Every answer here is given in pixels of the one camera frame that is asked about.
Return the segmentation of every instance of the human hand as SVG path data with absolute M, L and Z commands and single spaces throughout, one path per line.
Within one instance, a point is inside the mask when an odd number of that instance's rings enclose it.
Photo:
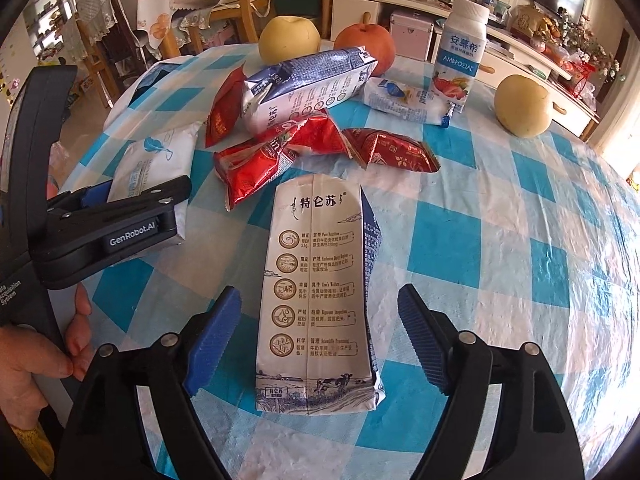
M 0 327 L 0 412 L 12 426 L 32 430 L 47 400 L 32 374 L 84 379 L 94 354 L 87 316 L 91 302 L 82 283 L 76 288 L 76 314 L 65 332 L 71 357 L 42 334 L 18 326 Z

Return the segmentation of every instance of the shiny red foil package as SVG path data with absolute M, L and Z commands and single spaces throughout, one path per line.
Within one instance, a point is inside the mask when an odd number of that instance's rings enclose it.
M 363 168 L 373 162 L 422 173 L 440 169 L 440 163 L 424 142 L 373 128 L 345 128 L 342 134 Z
M 257 136 L 213 154 L 226 184 L 226 209 L 287 171 L 298 155 L 349 155 L 346 140 L 325 112 L 272 126 Z
M 240 116 L 242 84 L 246 79 L 243 67 L 244 63 L 229 74 L 213 99 L 207 118 L 205 148 L 210 148 L 228 136 Z

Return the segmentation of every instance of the pink case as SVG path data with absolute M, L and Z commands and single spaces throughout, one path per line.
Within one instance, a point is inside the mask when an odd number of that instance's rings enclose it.
M 391 13 L 391 37 L 398 56 L 427 61 L 433 33 L 433 20 L 418 12 L 394 10 Z

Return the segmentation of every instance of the checkered tablecloth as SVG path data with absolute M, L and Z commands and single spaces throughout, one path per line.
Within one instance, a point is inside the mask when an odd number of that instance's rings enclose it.
M 113 176 L 133 140 L 203 121 L 230 70 L 260 67 L 255 45 L 213 48 L 134 102 L 75 168 L 67 189 Z M 428 84 L 432 66 L 398 57 L 387 75 Z M 222 288 L 242 294 L 242 320 L 210 384 L 193 399 L 231 476 L 241 479 L 409 478 L 446 398 L 431 386 L 398 319 L 396 296 L 413 283 L 428 306 L 487 343 L 540 344 L 577 428 L 587 478 L 620 444 L 640 409 L 638 248 L 640 203 L 587 146 L 557 124 L 535 139 L 496 121 L 493 91 L 476 83 L 452 126 L 409 123 L 357 99 L 330 111 L 342 126 L 423 139 L 442 165 L 435 174 L 339 156 L 300 157 L 283 177 L 225 211 L 223 185 L 200 131 L 193 160 L 187 240 L 86 280 L 94 343 L 148 346 L 205 311 Z M 244 140 L 242 126 L 216 147 Z M 297 416 L 255 410 L 255 351 L 274 189 L 321 172 L 362 184 L 383 234 L 369 291 L 369 321 L 387 398 L 375 412 Z M 158 467 L 172 467 L 141 390 Z M 490 443 L 499 389 L 492 386 L 467 474 Z

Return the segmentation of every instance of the yellow sleeve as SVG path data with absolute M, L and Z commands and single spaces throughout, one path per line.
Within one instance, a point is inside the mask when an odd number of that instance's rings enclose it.
M 51 476 L 55 456 L 41 425 L 38 423 L 33 430 L 19 430 L 13 426 L 11 429 L 36 465 L 45 475 Z

